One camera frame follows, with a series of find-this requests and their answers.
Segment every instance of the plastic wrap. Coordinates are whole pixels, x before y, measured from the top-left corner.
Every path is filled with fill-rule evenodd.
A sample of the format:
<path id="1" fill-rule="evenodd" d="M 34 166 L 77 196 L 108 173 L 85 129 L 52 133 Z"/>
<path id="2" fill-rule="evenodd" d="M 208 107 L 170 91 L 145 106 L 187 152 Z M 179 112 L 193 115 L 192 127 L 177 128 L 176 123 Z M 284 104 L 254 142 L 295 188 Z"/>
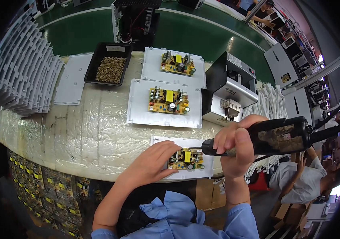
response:
<path id="1" fill-rule="evenodd" d="M 133 52 L 120 87 L 85 84 L 79 106 L 52 105 L 49 113 L 27 119 L 1 110 L 0 142 L 48 168 L 114 181 L 150 146 L 152 135 L 213 138 L 221 126 L 208 121 L 203 121 L 202 129 L 126 123 L 130 79 L 140 78 L 143 57 L 143 52 Z M 221 172 L 219 157 L 215 157 L 214 175 Z"/>

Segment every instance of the white power cable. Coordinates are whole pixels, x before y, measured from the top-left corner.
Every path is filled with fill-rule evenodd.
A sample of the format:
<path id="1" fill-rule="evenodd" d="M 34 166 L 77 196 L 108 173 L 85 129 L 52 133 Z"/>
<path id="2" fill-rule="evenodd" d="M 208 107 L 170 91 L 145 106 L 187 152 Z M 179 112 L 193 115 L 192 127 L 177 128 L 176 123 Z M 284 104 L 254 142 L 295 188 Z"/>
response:
<path id="1" fill-rule="evenodd" d="M 271 84 L 263 84 L 262 88 L 257 88 L 257 90 L 258 102 L 244 108 L 242 118 L 250 114 L 258 114 L 265 116 L 268 119 L 288 119 L 287 111 L 285 109 L 285 99 L 279 85 L 273 87 Z M 284 157 L 284 155 L 274 155 L 253 163 L 244 176 L 247 183 L 249 183 L 249 177 L 255 171 L 260 172 L 265 170 L 268 174 L 269 170 L 273 168 L 275 164 L 278 164 L 279 159 L 282 157 Z"/>

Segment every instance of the white label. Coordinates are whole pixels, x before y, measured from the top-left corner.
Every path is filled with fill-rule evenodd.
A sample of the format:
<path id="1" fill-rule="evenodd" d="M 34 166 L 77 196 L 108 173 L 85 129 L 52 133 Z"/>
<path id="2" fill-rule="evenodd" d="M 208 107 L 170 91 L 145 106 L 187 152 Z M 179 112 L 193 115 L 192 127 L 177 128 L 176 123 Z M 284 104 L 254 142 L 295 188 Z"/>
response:
<path id="1" fill-rule="evenodd" d="M 241 67 L 241 60 L 239 60 L 238 58 L 234 57 L 233 55 L 231 55 L 230 53 L 228 54 L 228 60 L 231 61 L 232 63 L 234 63 L 235 65 Z"/>
<path id="2" fill-rule="evenodd" d="M 120 47 L 120 46 L 117 46 L 117 45 L 107 45 L 106 48 L 108 50 L 112 50 L 114 52 L 125 52 L 124 47 Z"/>
<path id="3" fill-rule="evenodd" d="M 284 140 L 290 140 L 292 138 L 290 133 L 284 134 L 282 137 Z"/>

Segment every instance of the electrolytic capacitor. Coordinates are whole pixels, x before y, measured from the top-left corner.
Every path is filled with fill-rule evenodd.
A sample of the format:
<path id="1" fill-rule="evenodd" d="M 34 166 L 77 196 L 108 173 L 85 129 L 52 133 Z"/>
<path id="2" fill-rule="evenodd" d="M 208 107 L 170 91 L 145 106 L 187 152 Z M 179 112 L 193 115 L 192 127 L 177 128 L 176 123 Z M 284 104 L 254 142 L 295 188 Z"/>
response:
<path id="1" fill-rule="evenodd" d="M 190 108 L 189 107 L 183 108 L 182 113 L 186 114 L 188 112 L 190 112 Z"/>
<path id="2" fill-rule="evenodd" d="M 190 74 L 193 75 L 195 72 L 196 72 L 196 69 L 195 68 L 191 68 Z"/>
<path id="3" fill-rule="evenodd" d="M 184 64 L 183 63 L 179 63 L 179 65 L 176 67 L 176 71 L 177 72 L 181 72 L 183 67 L 184 67 Z"/>
<path id="4" fill-rule="evenodd" d="M 168 111 L 173 111 L 175 109 L 175 104 L 174 103 L 170 103 L 169 106 L 167 107 Z"/>

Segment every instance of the person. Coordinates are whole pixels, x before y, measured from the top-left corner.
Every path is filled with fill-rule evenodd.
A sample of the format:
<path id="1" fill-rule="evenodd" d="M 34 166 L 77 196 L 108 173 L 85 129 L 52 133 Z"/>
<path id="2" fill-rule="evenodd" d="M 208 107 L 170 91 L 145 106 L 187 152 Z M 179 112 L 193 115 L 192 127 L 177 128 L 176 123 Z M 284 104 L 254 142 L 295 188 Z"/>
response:
<path id="1" fill-rule="evenodd" d="M 316 131 L 325 130 L 330 127 L 338 126 L 340 123 L 340 111 L 337 112 L 334 118 L 331 118 L 325 125 L 318 128 Z M 325 143 L 325 140 L 313 143 L 313 148 L 315 148 L 316 154 L 321 158 L 321 147 Z"/>
<path id="2" fill-rule="evenodd" d="M 280 191 L 281 203 L 308 203 L 340 185 L 340 162 L 324 168 L 313 147 L 307 150 L 313 158 L 307 167 L 303 155 L 297 162 L 282 162 L 272 174 L 268 186 Z"/>
<path id="3" fill-rule="evenodd" d="M 237 7 L 237 11 L 244 15 L 247 16 L 247 9 L 249 8 L 249 6 L 251 6 L 253 3 L 257 4 L 258 1 L 257 0 L 239 0 L 238 3 L 236 4 Z"/>
<path id="4" fill-rule="evenodd" d="M 232 122 L 222 128 L 215 136 L 213 148 L 218 154 L 236 148 L 236 157 L 220 158 L 226 181 L 226 206 L 228 216 L 223 230 L 204 226 L 204 212 L 196 210 L 192 200 L 183 194 L 167 191 L 163 199 L 155 198 L 151 203 L 140 205 L 149 219 L 146 226 L 124 236 L 133 238 L 259 238 L 254 215 L 250 206 L 249 189 L 244 174 L 253 163 L 254 149 L 246 128 L 266 117 L 249 115 L 239 123 Z M 177 172 L 164 169 L 163 165 L 181 146 L 172 141 L 155 143 L 138 156 L 129 167 L 119 175 L 114 185 L 101 201 L 93 219 L 93 239 L 118 238 L 116 225 L 122 205 L 128 195 L 136 188 L 154 183 Z"/>
<path id="5" fill-rule="evenodd" d="M 256 6 L 256 3 L 251 4 L 248 9 L 247 12 L 245 14 L 245 16 L 248 16 L 252 9 L 254 9 L 254 7 Z M 266 11 L 270 10 L 272 7 L 275 6 L 275 3 L 273 3 L 273 0 L 267 0 L 262 7 L 260 8 L 260 10 L 255 14 L 255 16 L 253 16 L 251 19 L 255 22 L 255 24 L 259 24 L 259 23 L 263 23 L 264 25 L 272 28 L 275 26 L 274 23 L 272 23 L 270 20 L 267 19 L 263 19 L 266 16 L 268 16 L 268 14 L 266 13 Z"/>

